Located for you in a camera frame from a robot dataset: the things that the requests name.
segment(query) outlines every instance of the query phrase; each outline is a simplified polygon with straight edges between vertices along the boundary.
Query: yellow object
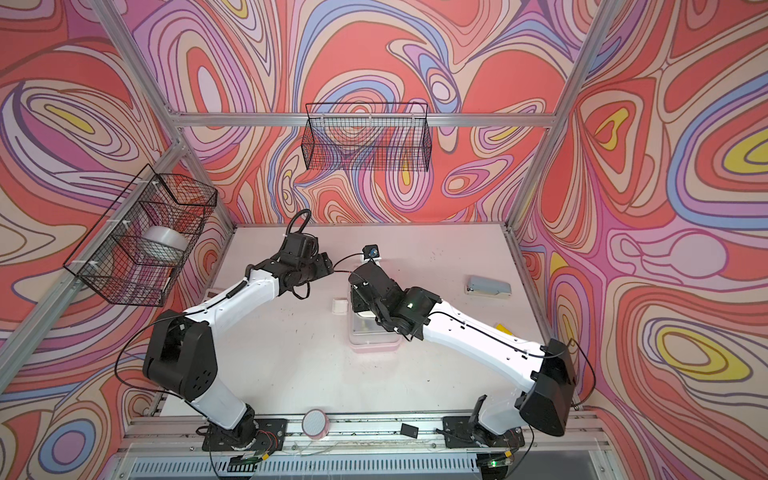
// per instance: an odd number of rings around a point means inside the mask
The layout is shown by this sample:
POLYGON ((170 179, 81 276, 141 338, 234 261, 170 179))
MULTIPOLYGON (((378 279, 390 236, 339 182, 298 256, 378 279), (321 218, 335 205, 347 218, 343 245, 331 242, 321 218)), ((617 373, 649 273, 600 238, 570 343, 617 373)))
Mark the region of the yellow object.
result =
POLYGON ((497 329, 499 332, 504 332, 504 333, 506 333, 507 335, 511 335, 511 334, 512 334, 512 332, 510 332, 509 330, 507 330, 507 327, 503 326, 503 325, 502 325, 502 324, 500 324, 500 323, 497 323, 497 324, 496 324, 496 329, 497 329))
POLYGON ((62 110, 50 104, 45 105, 45 110, 50 111, 52 114, 56 115, 59 118, 63 118, 78 130, 84 131, 85 133, 91 134, 91 135, 96 133, 94 128, 91 125, 89 125, 87 121, 83 120, 82 118, 76 115, 69 113, 66 110, 62 110))

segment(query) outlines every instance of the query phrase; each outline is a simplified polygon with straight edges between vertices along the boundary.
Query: black cable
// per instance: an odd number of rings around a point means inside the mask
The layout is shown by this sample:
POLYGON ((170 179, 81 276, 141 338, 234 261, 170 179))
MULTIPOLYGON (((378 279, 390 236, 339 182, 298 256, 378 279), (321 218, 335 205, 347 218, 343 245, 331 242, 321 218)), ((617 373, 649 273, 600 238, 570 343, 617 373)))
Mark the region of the black cable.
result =
POLYGON ((214 455, 211 453, 210 430, 211 428, 209 424, 209 425, 201 425, 197 427, 194 432, 200 435, 201 437, 205 437, 205 439, 208 441, 208 459, 210 460, 210 469, 214 471, 214 475, 216 475, 216 478, 218 478, 219 480, 222 480, 214 464, 214 455))
POLYGON ((299 213, 293 216, 292 219, 290 219, 290 222, 288 223, 288 227, 286 227, 286 235, 290 233, 290 230, 293 228, 293 224, 296 222, 296 220, 299 219, 302 215, 306 214, 306 219, 304 220, 304 223, 301 224, 301 227, 296 231, 296 233, 302 233, 304 231, 304 227, 312 220, 312 211, 309 208, 305 208, 303 210, 299 210, 299 213))
POLYGON ((576 341, 576 339, 571 339, 571 340, 568 342, 568 344, 570 344, 571 342, 573 342, 573 343, 575 343, 575 344, 576 344, 576 346, 578 347, 578 351, 579 351, 579 352, 581 352, 581 355, 583 355, 583 356, 584 356, 584 360, 586 360, 586 361, 587 361, 587 365, 589 366, 589 369, 592 371, 592 388, 591 388, 591 389, 589 389, 589 393, 588 393, 588 394, 587 394, 587 396, 585 396, 585 397, 584 397, 584 399, 583 399, 583 400, 581 400, 579 403, 572 403, 572 404, 571 404, 571 406, 572 406, 572 407, 578 407, 578 406, 581 406, 581 405, 582 405, 584 402, 586 402, 587 400, 589 400, 589 397, 592 395, 592 392, 594 392, 594 389, 595 389, 595 387, 597 387, 597 386, 598 386, 598 378, 597 378, 597 376, 594 374, 594 368, 592 367, 592 363, 589 361, 589 357, 587 356, 587 354, 586 354, 586 353, 584 353, 584 350, 582 350, 582 349, 581 349, 581 345, 579 345, 579 342, 577 342, 577 341, 576 341))
POLYGON ((299 296, 298 293, 294 289, 291 289, 290 292, 299 300, 306 300, 310 297, 310 283, 306 283, 306 295, 305 296, 299 296))
POLYGON ((226 300, 226 299, 228 299, 228 298, 232 298, 232 297, 231 297, 231 296, 227 296, 227 295, 225 295, 225 296, 222 296, 221 298, 219 298, 219 299, 218 299, 218 300, 216 300, 215 302, 211 303, 209 306, 207 306, 207 307, 205 307, 205 308, 203 308, 203 309, 201 309, 201 310, 198 310, 197 312, 189 312, 189 313, 184 313, 184 312, 182 312, 182 313, 181 313, 179 316, 172 316, 172 317, 171 317, 171 319, 174 319, 174 318, 181 318, 182 316, 187 316, 187 315, 195 315, 195 314, 197 314, 197 313, 202 313, 202 312, 204 312, 204 311, 208 310, 209 308, 211 308, 212 306, 216 306, 216 305, 218 305, 219 303, 221 303, 221 302, 222 302, 222 300, 226 300))
POLYGON ((455 439, 455 440, 459 440, 460 442, 464 442, 464 443, 471 443, 471 444, 473 444, 473 445, 476 445, 474 440, 471 440, 471 439, 470 439, 470 440, 467 440, 467 439, 463 439, 463 438, 461 438, 461 437, 459 437, 459 436, 453 435, 452 433, 448 433, 448 432, 446 432, 445 430, 441 430, 441 429, 435 429, 435 433, 437 433, 437 434, 439 434, 439 435, 446 435, 446 436, 448 436, 448 437, 451 437, 452 439, 455 439))
POLYGON ((267 439, 270 441, 270 444, 261 452, 253 451, 253 454, 248 458, 243 458, 243 456, 233 457, 230 458, 230 465, 257 465, 261 462, 264 462, 266 458, 269 458, 272 456, 275 452, 277 452, 277 448, 280 446, 279 442, 277 441, 277 437, 267 430, 257 430, 256 437, 254 437, 253 442, 255 443, 256 440, 259 438, 259 434, 263 433, 266 435, 267 439))
POLYGON ((520 464, 523 462, 523 460, 525 460, 525 457, 527 457, 527 456, 528 456, 528 452, 530 452, 530 451, 531 451, 531 447, 533 446, 533 441, 534 441, 534 440, 536 440, 536 432, 534 432, 534 429, 533 429, 533 427, 531 427, 530 425, 529 425, 528 427, 531 429, 531 443, 530 443, 530 444, 528 444, 528 450, 526 450, 526 451, 525 451, 525 453, 523 454, 523 456, 522 456, 522 457, 520 457, 520 462, 518 462, 518 463, 517 463, 517 465, 513 466, 513 467, 510 469, 510 471, 509 471, 509 473, 507 474, 507 476, 505 476, 504 478, 509 478, 509 477, 511 477, 511 476, 512 476, 512 473, 514 473, 514 472, 515 472, 515 470, 517 470, 517 469, 518 469, 518 467, 519 467, 519 466, 520 466, 520 464))
POLYGON ((514 346, 514 345, 510 345, 510 344, 508 344, 508 343, 506 343, 506 342, 502 342, 500 339, 497 339, 497 338, 496 338, 496 337, 494 337, 494 336, 488 335, 486 332, 483 332, 482 330, 480 330, 480 329, 477 329, 477 328, 475 328, 475 327, 474 327, 474 326, 472 326, 472 325, 469 325, 467 322, 464 322, 464 321, 462 321, 462 320, 460 320, 460 319, 457 319, 456 317, 454 317, 453 315, 450 315, 449 313, 446 313, 446 312, 440 312, 440 311, 438 311, 438 312, 432 312, 432 313, 430 313, 429 315, 427 315, 427 318, 429 318, 431 315, 434 315, 435 313, 442 313, 443 315, 447 316, 448 318, 450 318, 450 319, 452 319, 452 320, 455 320, 455 321, 457 321, 457 322, 461 323, 461 324, 462 324, 462 325, 464 325, 464 326, 468 326, 469 328, 473 329, 473 330, 474 330, 474 331, 476 331, 476 332, 480 332, 480 333, 482 333, 483 335, 487 336, 489 339, 493 339, 493 340, 496 340, 497 342, 501 343, 502 345, 506 345, 506 346, 508 346, 509 348, 513 349, 513 350, 514 350, 514 351, 516 351, 516 352, 522 353, 522 354, 523 354, 523 355, 525 355, 525 356, 530 356, 530 357, 533 357, 533 358, 535 358, 535 359, 554 359, 554 358, 557 358, 557 357, 559 357, 559 356, 562 356, 562 355, 563 355, 563 354, 564 354, 564 353, 567 351, 567 350, 563 350, 562 352, 558 353, 557 355, 534 355, 533 353, 528 353, 528 352, 526 352, 525 350, 523 350, 523 349, 519 349, 518 347, 516 347, 516 346, 514 346))
POLYGON ((362 278, 360 275, 358 275, 355 272, 350 272, 349 270, 334 270, 334 273, 351 273, 352 275, 356 276, 357 278, 361 279, 363 282, 366 281, 366 279, 362 278))
POLYGON ((342 258, 338 262, 334 263, 333 264, 333 269, 336 270, 336 265, 338 265, 339 263, 343 262, 344 260, 346 260, 348 258, 354 257, 355 255, 364 255, 364 253, 363 252, 358 252, 358 253, 353 253, 352 255, 347 255, 346 257, 342 258))
POLYGON ((114 377, 116 379, 118 379, 120 381, 120 383, 122 383, 122 384, 124 384, 126 386, 129 386, 132 389, 144 390, 145 392, 167 393, 168 395, 172 395, 174 397, 177 397, 179 399, 184 400, 179 395, 177 395, 177 394, 175 394, 173 392, 170 392, 168 390, 148 389, 148 388, 145 388, 145 387, 142 387, 142 386, 131 385, 130 383, 128 383, 125 380, 123 380, 122 378, 120 378, 120 375, 118 374, 118 365, 120 364, 120 357, 123 356, 123 353, 125 353, 125 349, 131 344, 131 342, 133 342, 136 339, 137 336, 139 336, 143 331, 145 331, 149 327, 153 326, 155 323, 164 322, 165 320, 173 320, 173 319, 176 319, 176 318, 180 318, 182 316, 184 316, 184 315, 172 316, 172 317, 169 317, 169 318, 163 318, 163 319, 155 320, 153 322, 148 323, 146 326, 142 327, 141 329, 139 329, 138 332, 134 333, 134 335, 125 343, 125 345, 123 345, 123 348, 120 350, 120 353, 118 353, 117 359, 114 361, 114 377))

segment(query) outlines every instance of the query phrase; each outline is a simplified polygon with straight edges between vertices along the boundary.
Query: pink tape roll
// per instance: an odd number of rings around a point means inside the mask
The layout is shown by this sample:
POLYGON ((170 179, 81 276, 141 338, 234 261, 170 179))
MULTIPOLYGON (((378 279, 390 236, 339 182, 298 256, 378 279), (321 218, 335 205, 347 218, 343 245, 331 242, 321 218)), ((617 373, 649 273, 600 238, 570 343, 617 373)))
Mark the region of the pink tape roll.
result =
POLYGON ((320 440, 328 435, 330 427, 331 421, 328 420, 328 416, 325 412, 318 409, 309 410, 301 421, 301 429, 304 435, 312 440, 320 440))

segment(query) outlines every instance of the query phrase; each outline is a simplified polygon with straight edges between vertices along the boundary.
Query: roll of tape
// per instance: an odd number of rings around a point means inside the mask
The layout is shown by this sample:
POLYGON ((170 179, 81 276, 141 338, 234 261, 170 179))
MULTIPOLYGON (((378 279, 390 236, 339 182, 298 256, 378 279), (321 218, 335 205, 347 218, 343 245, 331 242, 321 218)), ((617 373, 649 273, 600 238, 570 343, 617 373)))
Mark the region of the roll of tape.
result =
POLYGON ((328 416, 325 412, 318 409, 309 410, 304 416, 304 420, 301 421, 301 429, 304 435, 312 440, 320 440, 328 435, 330 426, 331 421, 328 420, 328 416))
POLYGON ((187 238, 176 230, 160 225, 153 225, 141 235, 144 239, 170 247, 167 249, 156 248, 150 242, 142 242, 141 248, 150 257, 164 262, 175 262, 181 259, 184 251, 189 246, 187 238))

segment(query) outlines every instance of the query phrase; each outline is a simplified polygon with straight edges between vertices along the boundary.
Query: mounting plate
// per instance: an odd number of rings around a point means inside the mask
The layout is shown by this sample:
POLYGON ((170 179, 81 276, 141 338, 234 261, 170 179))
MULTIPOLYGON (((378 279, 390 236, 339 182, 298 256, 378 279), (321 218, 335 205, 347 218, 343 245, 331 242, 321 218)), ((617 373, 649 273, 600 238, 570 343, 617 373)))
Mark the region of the mounting plate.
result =
MULTIPOLYGON (((286 426, 288 420, 286 419, 254 419, 259 426, 259 430, 271 432, 277 439, 277 448, 275 451, 283 449, 283 443, 286 438, 286 426)), ((236 450, 230 447, 226 442, 222 442, 222 434, 214 429, 209 435, 206 435, 203 440, 204 452, 235 452, 236 450)), ((253 446, 247 451, 262 451, 270 446, 270 439, 267 435, 259 434, 256 437, 256 441, 253 446)))
MULTIPOLYGON (((469 426, 468 416, 442 417, 442 429, 446 433, 455 435, 460 439, 470 439, 472 437, 472 428, 469 426)), ((493 435, 495 438, 490 441, 489 447, 507 447, 513 452, 520 447, 525 446, 525 438, 522 430, 508 430, 504 435, 493 435)), ((444 435, 445 446, 449 449, 472 449, 478 445, 474 442, 462 442, 450 435, 444 435)))

